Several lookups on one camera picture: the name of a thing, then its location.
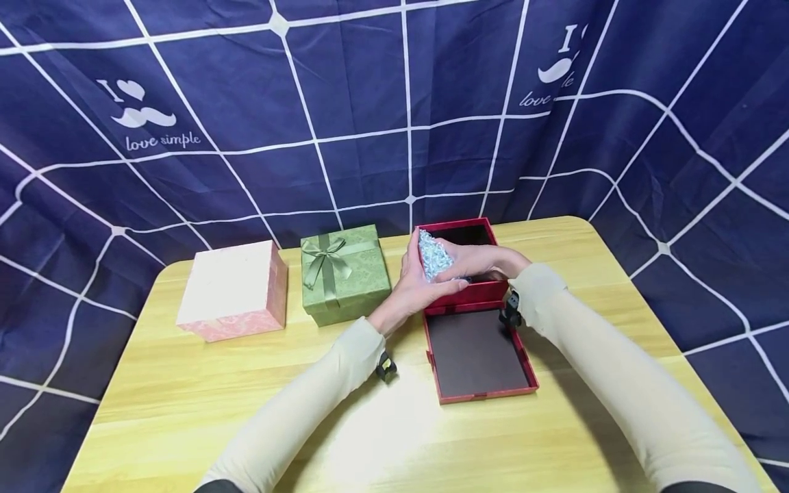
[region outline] heart logo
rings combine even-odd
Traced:
[[[140,101],[142,101],[143,96],[145,96],[145,89],[133,80],[119,80],[118,89]]]

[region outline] wood grain surface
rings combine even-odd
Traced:
[[[558,271],[586,304],[655,357],[777,491],[596,231],[563,217],[494,226],[501,245]],[[407,237],[381,240],[394,281]],[[299,252],[287,328],[211,344],[174,325],[191,261],[157,278],[64,493],[190,492],[254,412],[350,324],[301,308]],[[562,355],[522,330],[536,394],[439,406],[419,317],[389,349],[399,378],[370,379],[324,421],[276,491],[648,491],[624,436]]]

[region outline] arm sleeve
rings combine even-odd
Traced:
[[[569,293],[550,267],[532,264],[510,284],[526,323],[562,352],[600,399],[657,491],[688,482],[760,491],[703,408],[638,345]]]
[[[279,391],[238,432],[198,491],[268,493],[321,421],[375,371],[385,340],[360,318],[329,352]]]

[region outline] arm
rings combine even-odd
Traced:
[[[692,482],[738,493],[760,491],[735,446],[685,389],[568,292],[548,266],[532,264],[510,283],[520,295],[518,310],[526,323],[551,341],[589,385],[658,491],[672,491],[666,490],[671,486],[674,491],[726,491],[692,489]]]
[[[353,323],[329,352],[269,400],[238,432],[197,493],[268,493],[321,421],[376,369],[385,338],[406,319],[468,282],[431,284],[419,262],[418,230],[402,257],[392,294]]]
[[[376,369],[384,344],[383,335],[365,318],[354,322],[325,356],[258,410],[208,470],[200,482],[207,486],[198,491],[212,491],[216,483],[208,484],[217,480],[228,480],[243,493],[274,489],[320,422]]]

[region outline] fabric backdrop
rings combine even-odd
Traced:
[[[148,290],[375,223],[589,220],[789,491],[786,0],[0,2],[0,491]]]

